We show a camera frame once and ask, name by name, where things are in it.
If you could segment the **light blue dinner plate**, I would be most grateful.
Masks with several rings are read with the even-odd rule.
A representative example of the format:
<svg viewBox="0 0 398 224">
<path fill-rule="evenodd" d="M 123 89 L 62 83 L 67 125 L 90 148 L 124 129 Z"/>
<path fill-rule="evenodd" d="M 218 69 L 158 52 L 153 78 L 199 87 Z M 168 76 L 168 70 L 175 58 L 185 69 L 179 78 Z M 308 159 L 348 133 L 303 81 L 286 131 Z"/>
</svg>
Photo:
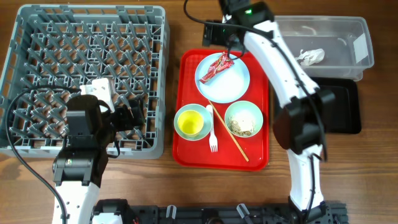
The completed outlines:
<svg viewBox="0 0 398 224">
<path fill-rule="evenodd" d="M 248 67 L 241 59 L 234 58 L 234 64 L 227 70 L 215 75 L 210 81 L 202 83 L 203 78 L 210 67 L 221 53 L 211 54 L 205 57 L 197 66 L 195 71 L 195 84 L 198 91 L 208 100 L 215 103 L 231 103 L 242 97 L 250 84 L 250 73 Z"/>
</svg>

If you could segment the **red plastic serving tray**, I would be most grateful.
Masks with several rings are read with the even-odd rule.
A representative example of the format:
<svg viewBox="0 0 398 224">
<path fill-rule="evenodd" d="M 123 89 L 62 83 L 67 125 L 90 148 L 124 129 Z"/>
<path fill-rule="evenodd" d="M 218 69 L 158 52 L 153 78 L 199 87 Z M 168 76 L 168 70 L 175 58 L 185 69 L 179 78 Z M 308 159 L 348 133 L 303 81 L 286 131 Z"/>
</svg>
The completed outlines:
<svg viewBox="0 0 398 224">
<path fill-rule="evenodd" d="M 188 104 L 209 105 L 208 100 L 198 91 L 195 84 L 195 71 L 198 64 L 207 56 L 221 53 L 219 50 L 191 49 L 187 51 L 180 64 L 180 76 L 177 91 L 176 112 Z M 215 134 L 218 139 L 218 152 L 211 152 L 209 134 L 198 141 L 188 141 L 174 132 L 174 159 L 182 166 L 207 169 L 228 169 L 257 171 L 263 169 L 269 160 L 269 83 L 260 64 L 250 53 L 240 58 L 248 67 L 250 84 L 243 101 L 254 103 L 262 111 L 264 123 L 262 129 L 251 138 L 235 137 L 249 162 L 246 162 L 239 149 L 215 115 Z M 214 103 L 223 118 L 229 103 Z"/>
</svg>

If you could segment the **rice food scraps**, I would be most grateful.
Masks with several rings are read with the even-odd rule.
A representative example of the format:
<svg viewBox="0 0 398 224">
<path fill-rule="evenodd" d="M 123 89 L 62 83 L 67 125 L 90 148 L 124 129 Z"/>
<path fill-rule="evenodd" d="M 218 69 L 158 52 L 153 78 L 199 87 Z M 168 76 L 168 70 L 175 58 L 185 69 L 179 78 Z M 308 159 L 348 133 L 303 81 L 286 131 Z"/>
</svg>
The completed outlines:
<svg viewBox="0 0 398 224">
<path fill-rule="evenodd" d="M 250 113 L 239 112 L 229 117 L 228 127 L 233 134 L 239 137 L 249 137 L 254 134 L 255 119 Z"/>
</svg>

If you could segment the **green bowl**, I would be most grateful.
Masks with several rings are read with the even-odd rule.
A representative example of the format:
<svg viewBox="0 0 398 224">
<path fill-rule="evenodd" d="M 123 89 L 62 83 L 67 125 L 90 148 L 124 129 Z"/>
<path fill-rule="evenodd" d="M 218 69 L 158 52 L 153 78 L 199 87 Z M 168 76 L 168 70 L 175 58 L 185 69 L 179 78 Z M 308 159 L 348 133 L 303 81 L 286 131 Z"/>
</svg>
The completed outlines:
<svg viewBox="0 0 398 224">
<path fill-rule="evenodd" d="M 255 136 L 264 123 L 262 111 L 250 101 L 236 101 L 228 106 L 224 114 L 228 130 L 240 138 Z"/>
</svg>

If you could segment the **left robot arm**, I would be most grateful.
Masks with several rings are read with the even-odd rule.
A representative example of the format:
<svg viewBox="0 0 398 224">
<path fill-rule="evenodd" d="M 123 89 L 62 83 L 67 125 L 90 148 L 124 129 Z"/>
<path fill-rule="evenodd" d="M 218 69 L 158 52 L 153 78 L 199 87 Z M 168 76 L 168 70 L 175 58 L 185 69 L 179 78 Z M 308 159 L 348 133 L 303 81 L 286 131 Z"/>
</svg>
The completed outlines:
<svg viewBox="0 0 398 224">
<path fill-rule="evenodd" d="M 111 158 L 107 146 L 116 134 L 144 124 L 144 101 L 134 98 L 114 111 L 94 95 L 67 102 L 69 133 L 53 162 L 59 198 L 53 223 L 139 223 L 125 199 L 98 200 L 101 180 Z"/>
</svg>

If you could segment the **grey plastic dishwasher rack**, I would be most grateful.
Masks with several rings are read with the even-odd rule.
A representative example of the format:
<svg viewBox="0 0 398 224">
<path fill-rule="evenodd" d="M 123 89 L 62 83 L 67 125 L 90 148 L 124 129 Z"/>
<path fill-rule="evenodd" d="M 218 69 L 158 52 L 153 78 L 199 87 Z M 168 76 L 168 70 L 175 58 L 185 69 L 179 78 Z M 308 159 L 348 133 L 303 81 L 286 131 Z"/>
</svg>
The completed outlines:
<svg viewBox="0 0 398 224">
<path fill-rule="evenodd" d="M 108 152 L 158 159 L 169 37 L 160 6 L 22 6 L 1 73 L 1 152 L 55 157 L 69 130 L 68 89 L 110 78 L 113 105 L 142 98 L 145 124 L 118 133 Z"/>
</svg>

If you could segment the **white tissue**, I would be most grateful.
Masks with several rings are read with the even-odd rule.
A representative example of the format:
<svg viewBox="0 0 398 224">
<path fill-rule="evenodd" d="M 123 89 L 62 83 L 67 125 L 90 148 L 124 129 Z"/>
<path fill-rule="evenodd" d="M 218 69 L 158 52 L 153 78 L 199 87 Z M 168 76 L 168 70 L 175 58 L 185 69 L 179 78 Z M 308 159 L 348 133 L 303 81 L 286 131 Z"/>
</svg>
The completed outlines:
<svg viewBox="0 0 398 224">
<path fill-rule="evenodd" d="M 315 63 L 320 63 L 325 57 L 325 51 L 323 49 L 315 49 L 315 50 L 308 50 L 300 51 L 300 55 L 295 57 L 296 61 L 301 64 L 301 66 L 311 66 Z"/>
</svg>

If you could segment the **light blue small bowl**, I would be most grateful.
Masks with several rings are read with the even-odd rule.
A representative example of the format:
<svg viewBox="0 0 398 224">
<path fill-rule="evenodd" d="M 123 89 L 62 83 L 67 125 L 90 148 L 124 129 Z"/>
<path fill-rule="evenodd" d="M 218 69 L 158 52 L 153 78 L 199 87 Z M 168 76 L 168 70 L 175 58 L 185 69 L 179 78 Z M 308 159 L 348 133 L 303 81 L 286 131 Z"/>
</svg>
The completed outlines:
<svg viewBox="0 0 398 224">
<path fill-rule="evenodd" d="M 180 114 L 182 112 L 184 112 L 186 110 L 198 111 L 203 116 L 203 119 L 204 119 L 204 127 L 203 127 L 203 129 L 200 131 L 200 133 L 197 136 L 192 137 L 192 138 L 188 137 L 187 135 L 182 133 L 181 130 L 179 129 L 178 125 L 177 125 L 178 117 L 180 116 Z M 181 138 L 183 138 L 185 140 L 188 140 L 188 141 L 198 141 L 198 140 L 203 139 L 204 137 L 206 137 L 210 133 L 211 127 L 212 127 L 212 125 L 211 125 L 211 115 L 209 114 L 208 110 L 204 106 L 199 105 L 199 104 L 188 104 L 188 105 L 185 105 L 185 106 L 181 107 L 177 111 L 177 113 L 176 113 L 176 115 L 174 117 L 174 129 L 175 129 L 175 131 L 177 132 L 177 134 Z"/>
</svg>

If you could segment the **wooden chopstick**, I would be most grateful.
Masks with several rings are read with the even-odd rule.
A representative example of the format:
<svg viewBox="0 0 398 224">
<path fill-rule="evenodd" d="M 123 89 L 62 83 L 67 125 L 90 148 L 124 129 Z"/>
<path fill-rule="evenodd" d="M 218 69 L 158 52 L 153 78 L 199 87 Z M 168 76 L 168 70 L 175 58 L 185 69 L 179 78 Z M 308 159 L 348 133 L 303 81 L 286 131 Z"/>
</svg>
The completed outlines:
<svg viewBox="0 0 398 224">
<path fill-rule="evenodd" d="M 231 133 L 231 131 L 228 129 L 224 119 L 221 117 L 221 115 L 219 114 L 218 110 L 216 109 L 215 105 L 208 100 L 209 104 L 212 106 L 213 111 L 216 113 L 217 117 L 219 118 L 219 120 L 221 121 L 222 125 L 224 126 L 225 130 L 228 132 L 229 136 L 231 137 L 231 139 L 233 140 L 233 142 L 235 143 L 236 147 L 239 149 L 241 155 L 244 157 L 246 162 L 249 162 L 249 159 L 246 155 L 246 153 L 244 152 L 244 150 L 242 149 L 242 147 L 240 146 L 240 144 L 237 142 L 236 138 L 234 137 L 234 135 Z"/>
</svg>

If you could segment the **black plastic tray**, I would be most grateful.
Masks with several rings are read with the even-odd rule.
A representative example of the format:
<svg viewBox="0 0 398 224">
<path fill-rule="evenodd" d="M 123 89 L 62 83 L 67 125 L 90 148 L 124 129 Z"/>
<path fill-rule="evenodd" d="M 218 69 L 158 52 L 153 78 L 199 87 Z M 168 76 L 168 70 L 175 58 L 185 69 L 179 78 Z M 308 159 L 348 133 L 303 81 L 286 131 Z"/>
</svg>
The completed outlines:
<svg viewBox="0 0 398 224">
<path fill-rule="evenodd" d="M 317 109 L 319 115 L 326 116 L 322 122 L 328 133 L 358 134 L 361 131 L 361 119 L 358 103 L 358 89 L 354 81 L 339 78 L 314 78 L 322 90 L 332 92 L 335 99 L 325 112 Z M 287 109 L 279 105 L 275 108 L 275 120 L 273 124 L 276 138 L 289 139 L 300 134 L 309 134 L 316 138 L 320 136 L 320 128 L 308 99 L 302 98 L 294 101 L 298 109 L 303 109 L 307 124 L 295 125 L 288 117 Z"/>
</svg>

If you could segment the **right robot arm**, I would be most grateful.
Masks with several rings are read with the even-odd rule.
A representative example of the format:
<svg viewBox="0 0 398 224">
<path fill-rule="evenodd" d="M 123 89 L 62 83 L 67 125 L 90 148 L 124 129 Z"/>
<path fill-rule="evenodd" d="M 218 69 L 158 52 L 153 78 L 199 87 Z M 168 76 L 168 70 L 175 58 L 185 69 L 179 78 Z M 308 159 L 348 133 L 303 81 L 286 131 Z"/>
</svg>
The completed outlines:
<svg viewBox="0 0 398 224">
<path fill-rule="evenodd" d="M 266 3 L 220 1 L 221 27 L 235 35 L 266 73 L 281 112 L 273 123 L 277 142 L 287 151 L 292 186 L 287 218 L 291 223 L 333 223 L 320 189 L 320 163 L 327 161 L 324 124 L 334 94 L 322 90 L 300 67 Z"/>
</svg>

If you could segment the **red snack wrapper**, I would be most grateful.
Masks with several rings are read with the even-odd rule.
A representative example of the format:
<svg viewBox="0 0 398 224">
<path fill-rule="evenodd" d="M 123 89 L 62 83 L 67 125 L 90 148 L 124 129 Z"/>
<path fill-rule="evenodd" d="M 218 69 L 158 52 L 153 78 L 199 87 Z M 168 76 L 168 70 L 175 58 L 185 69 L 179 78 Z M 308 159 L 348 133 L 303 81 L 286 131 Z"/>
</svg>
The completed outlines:
<svg viewBox="0 0 398 224">
<path fill-rule="evenodd" d="M 227 52 L 223 52 L 216 61 L 214 61 L 208 68 L 208 71 L 205 76 L 200 78 L 200 82 L 205 84 L 214 78 L 217 74 L 221 73 L 224 70 L 229 69 L 234 65 L 234 62 Z"/>
</svg>

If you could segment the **clear plastic waste bin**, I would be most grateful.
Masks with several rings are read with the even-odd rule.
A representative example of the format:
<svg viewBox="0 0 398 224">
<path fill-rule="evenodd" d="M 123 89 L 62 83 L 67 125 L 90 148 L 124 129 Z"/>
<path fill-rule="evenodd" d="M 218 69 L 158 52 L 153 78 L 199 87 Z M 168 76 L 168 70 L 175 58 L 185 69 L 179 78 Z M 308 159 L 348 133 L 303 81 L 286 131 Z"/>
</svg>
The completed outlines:
<svg viewBox="0 0 398 224">
<path fill-rule="evenodd" d="M 301 66 L 307 75 L 360 81 L 374 65 L 368 25 L 362 17 L 276 16 L 280 32 L 294 57 L 300 51 L 323 49 L 320 63 Z"/>
</svg>

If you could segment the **yellow plastic cup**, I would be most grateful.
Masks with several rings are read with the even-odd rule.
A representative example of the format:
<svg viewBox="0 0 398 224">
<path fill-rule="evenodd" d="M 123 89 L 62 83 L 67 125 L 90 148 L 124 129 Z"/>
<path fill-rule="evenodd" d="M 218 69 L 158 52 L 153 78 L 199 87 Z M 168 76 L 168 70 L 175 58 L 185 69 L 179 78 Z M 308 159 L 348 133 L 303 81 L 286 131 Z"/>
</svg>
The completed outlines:
<svg viewBox="0 0 398 224">
<path fill-rule="evenodd" d="M 204 127 L 203 116 L 195 110 L 186 110 L 180 114 L 177 125 L 188 137 L 197 136 Z"/>
</svg>

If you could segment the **white plastic fork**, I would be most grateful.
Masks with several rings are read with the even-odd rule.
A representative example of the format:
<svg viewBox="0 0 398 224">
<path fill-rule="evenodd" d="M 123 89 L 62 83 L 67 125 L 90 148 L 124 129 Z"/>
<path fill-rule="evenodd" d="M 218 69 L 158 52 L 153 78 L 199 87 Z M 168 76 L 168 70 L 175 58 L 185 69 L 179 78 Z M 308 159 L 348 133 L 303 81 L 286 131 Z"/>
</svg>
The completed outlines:
<svg viewBox="0 0 398 224">
<path fill-rule="evenodd" d="M 218 140 L 215 135 L 214 130 L 214 111 L 211 105 L 207 105 L 206 109 L 208 110 L 209 114 L 211 115 L 211 130 L 210 130 L 210 137 L 209 137 L 209 145 L 211 152 L 218 152 Z"/>
</svg>

